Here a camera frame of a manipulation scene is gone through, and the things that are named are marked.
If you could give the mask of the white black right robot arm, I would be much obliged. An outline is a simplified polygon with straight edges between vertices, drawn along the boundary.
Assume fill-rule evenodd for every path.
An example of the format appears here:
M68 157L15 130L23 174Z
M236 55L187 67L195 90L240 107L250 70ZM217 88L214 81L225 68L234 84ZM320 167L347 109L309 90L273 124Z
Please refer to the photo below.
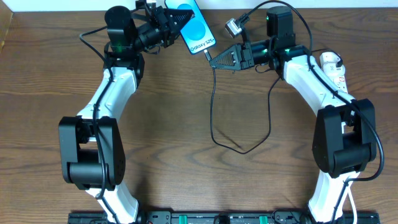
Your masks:
M384 152L376 132L373 104L357 100L346 87L342 58L332 50L322 50L315 59L313 49L295 40L291 5L274 1L266 12L267 39L251 42L245 31L249 14L230 19L225 27L234 44L210 59L213 70L246 70L268 65L281 80L293 86L316 115L312 153L320 170L308 215L302 223L338 223L343 220L343 204L351 198L351 184L363 180L360 173Z

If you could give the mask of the blue galaxy smartphone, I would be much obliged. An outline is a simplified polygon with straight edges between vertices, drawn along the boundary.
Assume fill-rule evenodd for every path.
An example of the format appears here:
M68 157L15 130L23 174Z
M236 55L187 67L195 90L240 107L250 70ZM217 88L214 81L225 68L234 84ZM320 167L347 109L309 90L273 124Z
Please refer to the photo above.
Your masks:
M165 0L164 3L169 9L191 9L193 11L193 17L181 30L183 40L192 55L216 45L216 39L196 0Z

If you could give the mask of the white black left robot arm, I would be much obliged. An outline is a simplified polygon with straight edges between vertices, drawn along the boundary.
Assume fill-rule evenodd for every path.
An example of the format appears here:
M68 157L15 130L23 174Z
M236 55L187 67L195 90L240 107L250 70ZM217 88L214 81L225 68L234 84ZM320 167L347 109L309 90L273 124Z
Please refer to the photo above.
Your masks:
M58 125L62 175L93 196L104 213L80 223L146 223L147 215L124 182L126 156L118 123L144 76L144 54L171 46L195 17L191 9L169 9L138 1L104 15L109 41L99 53L103 79L90 102Z

